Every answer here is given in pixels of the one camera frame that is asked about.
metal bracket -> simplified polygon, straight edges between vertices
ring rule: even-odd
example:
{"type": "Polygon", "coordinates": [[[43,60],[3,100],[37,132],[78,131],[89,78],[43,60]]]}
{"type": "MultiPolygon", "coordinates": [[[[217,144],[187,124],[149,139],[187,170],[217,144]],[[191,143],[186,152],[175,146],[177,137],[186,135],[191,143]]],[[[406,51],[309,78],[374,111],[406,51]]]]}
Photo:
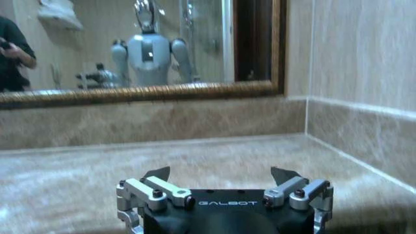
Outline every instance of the metal bracket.
{"type": "Polygon", "coordinates": [[[125,183],[123,196],[127,201],[138,198],[143,201],[153,211],[161,211],[167,208],[167,194],[163,193],[162,196],[154,196],[154,188],[147,186],[137,179],[130,179],[125,183]]]}
{"type": "Polygon", "coordinates": [[[191,197],[193,192],[190,189],[177,187],[174,184],[153,176],[146,179],[145,183],[155,189],[161,189],[173,201],[177,207],[187,206],[187,198],[191,197]]]}
{"type": "Polygon", "coordinates": [[[141,226],[141,217],[134,210],[118,211],[118,217],[126,223],[129,234],[145,234],[143,227],[141,226]]]}
{"type": "Polygon", "coordinates": [[[315,208],[315,234],[326,229],[326,223],[333,219],[334,187],[327,180],[315,180],[302,193],[291,193],[291,207],[305,211],[313,206],[315,208]]]}
{"type": "Polygon", "coordinates": [[[306,178],[297,176],[286,183],[283,183],[278,188],[266,190],[265,202],[269,208],[283,206],[290,194],[297,190],[302,189],[307,185],[307,183],[309,180],[306,178]]]}

gold mirror frame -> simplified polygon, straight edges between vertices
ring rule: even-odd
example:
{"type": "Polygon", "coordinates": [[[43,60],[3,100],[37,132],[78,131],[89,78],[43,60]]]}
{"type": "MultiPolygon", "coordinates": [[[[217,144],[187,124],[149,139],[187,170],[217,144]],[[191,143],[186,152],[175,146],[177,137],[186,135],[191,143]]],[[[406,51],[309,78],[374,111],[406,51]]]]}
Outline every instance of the gold mirror frame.
{"type": "Polygon", "coordinates": [[[235,84],[185,84],[90,91],[33,91],[0,94],[0,109],[38,108],[150,100],[247,98],[285,94],[287,0],[273,0],[271,81],[235,84]]]}

marble countertop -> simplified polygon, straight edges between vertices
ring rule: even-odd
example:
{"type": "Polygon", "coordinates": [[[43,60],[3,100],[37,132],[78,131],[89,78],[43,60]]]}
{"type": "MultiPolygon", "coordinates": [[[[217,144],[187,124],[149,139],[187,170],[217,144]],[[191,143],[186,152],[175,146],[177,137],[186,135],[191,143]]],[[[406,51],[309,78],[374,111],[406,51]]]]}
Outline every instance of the marble countertop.
{"type": "Polygon", "coordinates": [[[273,188],[271,166],[329,179],[330,228],[416,220],[416,195],[305,135],[5,151],[0,165],[0,233],[125,233],[115,185],[169,165],[195,189],[273,188]]]}

mirror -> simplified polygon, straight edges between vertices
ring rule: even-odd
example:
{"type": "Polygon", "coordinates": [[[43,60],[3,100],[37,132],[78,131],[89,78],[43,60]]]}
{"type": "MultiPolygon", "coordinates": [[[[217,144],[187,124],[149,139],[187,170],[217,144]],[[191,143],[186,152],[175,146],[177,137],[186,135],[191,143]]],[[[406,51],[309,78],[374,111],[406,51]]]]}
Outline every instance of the mirror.
{"type": "Polygon", "coordinates": [[[278,85],[285,67],[282,2],[2,1],[0,92],[57,95],[250,81],[278,85]]]}

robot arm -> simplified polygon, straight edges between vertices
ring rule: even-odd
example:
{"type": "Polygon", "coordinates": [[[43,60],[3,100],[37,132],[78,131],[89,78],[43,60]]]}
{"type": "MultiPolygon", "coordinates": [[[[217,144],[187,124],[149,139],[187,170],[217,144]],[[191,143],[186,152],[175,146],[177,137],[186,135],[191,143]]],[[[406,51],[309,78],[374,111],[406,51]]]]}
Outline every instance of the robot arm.
{"type": "Polygon", "coordinates": [[[111,48],[113,61],[117,64],[118,75],[123,80],[125,87],[130,87],[129,48],[123,40],[117,40],[111,48]]]}
{"type": "Polygon", "coordinates": [[[179,69],[185,83],[193,83],[193,67],[189,56],[187,44],[183,39],[177,39],[171,43],[171,50],[179,63],[179,69]]]}

